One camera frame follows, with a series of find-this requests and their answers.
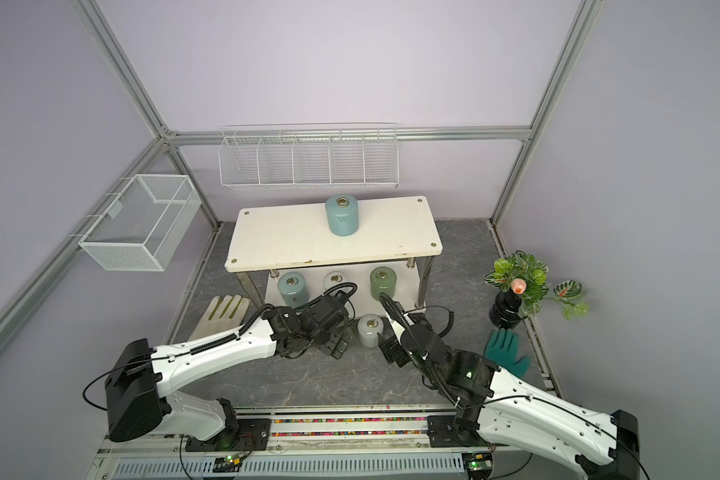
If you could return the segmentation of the large white tea canister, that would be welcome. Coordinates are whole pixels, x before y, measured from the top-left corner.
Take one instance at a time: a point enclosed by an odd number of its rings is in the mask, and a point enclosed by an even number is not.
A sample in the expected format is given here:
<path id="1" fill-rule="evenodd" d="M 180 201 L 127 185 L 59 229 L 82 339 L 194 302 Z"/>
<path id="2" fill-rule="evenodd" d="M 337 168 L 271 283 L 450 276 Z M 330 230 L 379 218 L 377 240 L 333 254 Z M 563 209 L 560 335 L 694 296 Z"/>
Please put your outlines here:
<path id="1" fill-rule="evenodd" d="M 384 324 L 378 315 L 366 314 L 358 320 L 358 338 L 360 343 L 366 348 L 376 348 L 379 345 L 379 336 L 383 331 Z"/>

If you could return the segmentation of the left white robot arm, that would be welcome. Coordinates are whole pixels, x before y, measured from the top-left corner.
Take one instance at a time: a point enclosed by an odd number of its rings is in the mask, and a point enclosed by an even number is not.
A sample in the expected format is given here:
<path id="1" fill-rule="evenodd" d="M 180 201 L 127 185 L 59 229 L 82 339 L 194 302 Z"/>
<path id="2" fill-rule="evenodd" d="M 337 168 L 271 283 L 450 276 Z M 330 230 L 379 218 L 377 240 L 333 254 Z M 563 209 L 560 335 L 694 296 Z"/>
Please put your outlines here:
<path id="1" fill-rule="evenodd" d="M 149 434 L 236 445 L 243 431 L 230 401 L 204 400 L 182 388 L 239 364 L 281 357 L 296 360 L 311 348 L 338 355 L 336 343 L 350 326 L 351 285 L 330 289 L 297 308 L 264 304 L 239 326 L 197 340 L 151 346 L 128 344 L 101 375 L 110 441 Z"/>

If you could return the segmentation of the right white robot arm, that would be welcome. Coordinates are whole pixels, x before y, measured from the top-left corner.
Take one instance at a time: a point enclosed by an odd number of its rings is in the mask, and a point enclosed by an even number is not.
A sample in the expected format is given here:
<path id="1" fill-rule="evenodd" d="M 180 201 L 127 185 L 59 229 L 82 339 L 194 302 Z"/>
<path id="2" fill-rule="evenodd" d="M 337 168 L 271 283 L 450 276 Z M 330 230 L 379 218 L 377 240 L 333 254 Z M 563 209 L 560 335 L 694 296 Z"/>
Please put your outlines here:
<path id="1" fill-rule="evenodd" d="M 480 440 L 522 449 L 568 467 L 583 479 L 646 479 L 637 418 L 567 402 L 530 385 L 483 355 L 454 349 L 388 294 L 379 297 L 396 345 L 429 386 L 455 409 L 464 444 Z"/>

